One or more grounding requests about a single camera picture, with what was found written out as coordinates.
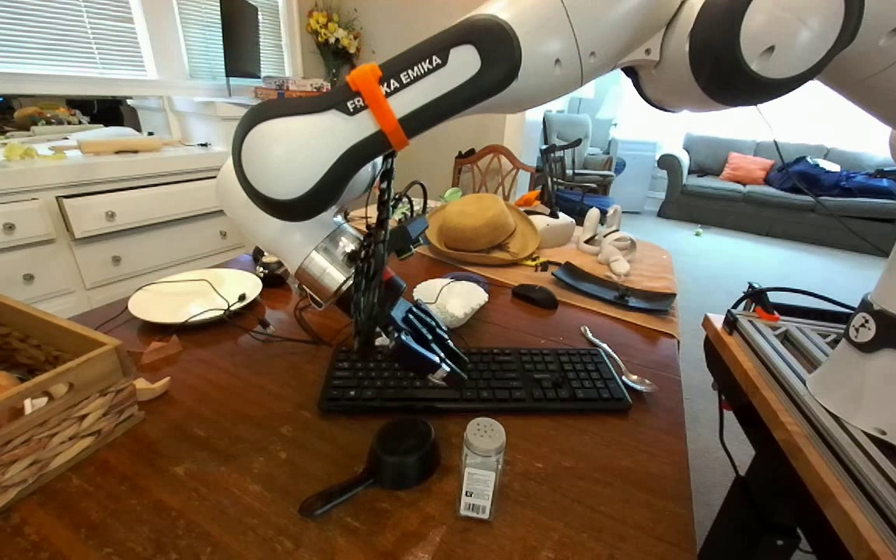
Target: white plate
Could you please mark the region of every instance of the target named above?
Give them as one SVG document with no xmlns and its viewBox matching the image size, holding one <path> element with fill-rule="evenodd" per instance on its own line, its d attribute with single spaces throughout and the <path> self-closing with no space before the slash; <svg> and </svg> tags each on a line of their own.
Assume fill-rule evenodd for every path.
<svg viewBox="0 0 896 560">
<path fill-rule="evenodd" d="M 126 310 L 147 324 L 206 324 L 253 305 L 261 280 L 236 268 L 206 268 L 147 284 Z"/>
</svg>

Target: keyboard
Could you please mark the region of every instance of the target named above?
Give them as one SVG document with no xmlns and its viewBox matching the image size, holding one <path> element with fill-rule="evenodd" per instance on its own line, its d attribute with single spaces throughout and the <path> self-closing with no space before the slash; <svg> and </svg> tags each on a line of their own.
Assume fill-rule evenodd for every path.
<svg viewBox="0 0 896 560">
<path fill-rule="evenodd" d="M 406 375 L 393 354 L 360 359 L 338 350 L 319 390 L 323 414 L 432 414 L 432 411 L 629 411 L 621 379 L 597 350 L 467 350 L 469 384 L 432 385 Z"/>
</svg>

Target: gray sofa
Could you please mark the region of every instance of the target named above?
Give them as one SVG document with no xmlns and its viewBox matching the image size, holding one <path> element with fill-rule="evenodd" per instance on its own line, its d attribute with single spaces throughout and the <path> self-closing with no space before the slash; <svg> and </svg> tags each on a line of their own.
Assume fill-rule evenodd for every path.
<svg viewBox="0 0 896 560">
<path fill-rule="evenodd" d="M 681 152 L 661 152 L 666 200 L 660 219 L 730 227 L 763 238 L 887 254 L 896 241 L 896 200 L 801 195 L 773 187 L 721 182 L 728 152 L 789 163 L 796 157 L 836 163 L 843 171 L 896 169 L 892 160 L 817 143 L 768 143 L 688 135 Z"/>
</svg>

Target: basket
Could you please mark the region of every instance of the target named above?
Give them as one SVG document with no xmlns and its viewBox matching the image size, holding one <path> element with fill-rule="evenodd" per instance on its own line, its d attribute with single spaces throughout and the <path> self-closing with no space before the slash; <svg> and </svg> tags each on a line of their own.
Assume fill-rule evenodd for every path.
<svg viewBox="0 0 896 560">
<path fill-rule="evenodd" d="M 144 414 L 117 339 L 0 295 L 0 354 L 23 362 L 0 392 L 0 510 L 94 453 Z"/>
</svg>

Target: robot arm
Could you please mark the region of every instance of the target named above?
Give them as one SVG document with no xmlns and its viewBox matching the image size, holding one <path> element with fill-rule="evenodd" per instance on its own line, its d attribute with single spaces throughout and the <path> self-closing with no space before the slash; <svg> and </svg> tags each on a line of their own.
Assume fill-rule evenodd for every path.
<svg viewBox="0 0 896 560">
<path fill-rule="evenodd" d="M 896 128 L 896 3 L 496 0 L 376 68 L 396 135 L 347 83 L 271 101 L 244 114 L 217 182 L 240 229 L 319 305 L 345 302 L 360 250 L 336 207 L 370 190 L 401 141 L 456 114 L 524 111 L 626 68 L 660 110 L 753 107 L 820 77 Z M 896 250 L 870 302 L 896 316 Z M 439 326 L 423 333 L 450 350 Z M 896 444 L 896 350 L 840 346 L 812 392 Z"/>
</svg>

